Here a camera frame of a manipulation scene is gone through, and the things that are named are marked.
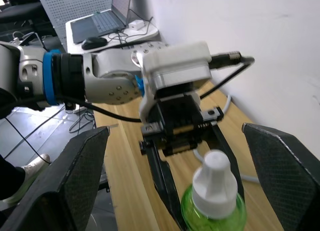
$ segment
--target white bottle cap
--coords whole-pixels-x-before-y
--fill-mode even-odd
[[[192,180],[192,199],[195,207],[211,219],[231,215],[237,204],[238,184],[230,169],[227,155],[212,150],[204,157]]]

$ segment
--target screw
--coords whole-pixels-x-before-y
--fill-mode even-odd
[[[153,128],[152,128],[151,125],[148,125],[148,126],[145,127],[145,130],[146,130],[146,131],[152,131],[152,129],[153,129]]]
[[[208,114],[209,114],[209,115],[214,115],[214,114],[215,114],[215,111],[214,111],[214,110],[209,110],[209,111],[208,111]]]

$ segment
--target green bottle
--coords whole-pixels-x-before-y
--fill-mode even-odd
[[[246,206],[225,153],[212,150],[204,157],[181,201],[190,231],[243,231]]]

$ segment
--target blue ring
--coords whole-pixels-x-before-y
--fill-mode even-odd
[[[43,90],[46,97],[46,101],[49,105],[57,105],[55,99],[54,85],[52,81],[52,54],[46,52],[43,56],[42,75],[43,75]]]

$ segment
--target wooden desk surface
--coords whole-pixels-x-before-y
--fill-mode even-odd
[[[199,93],[212,87],[207,83]],[[201,102],[201,109],[214,106],[224,107],[227,98],[216,91]],[[140,99],[120,106],[100,104],[113,113],[137,118],[139,117]],[[174,220],[159,198],[153,184],[146,156],[142,156],[139,141],[142,140],[141,124],[119,121],[95,112],[97,126],[116,125],[110,129],[104,164],[110,185],[116,222],[119,231],[176,231],[179,230]],[[256,176],[254,164],[241,131],[244,122],[251,121],[234,105],[220,122],[219,127],[233,150],[240,172]],[[199,147],[204,155],[209,150],[206,144]],[[167,157],[175,185],[181,199],[185,189],[192,182],[194,171],[201,163],[192,151]],[[262,188],[258,184],[244,181],[245,203],[247,209],[246,231],[282,231],[283,228],[271,208]]]

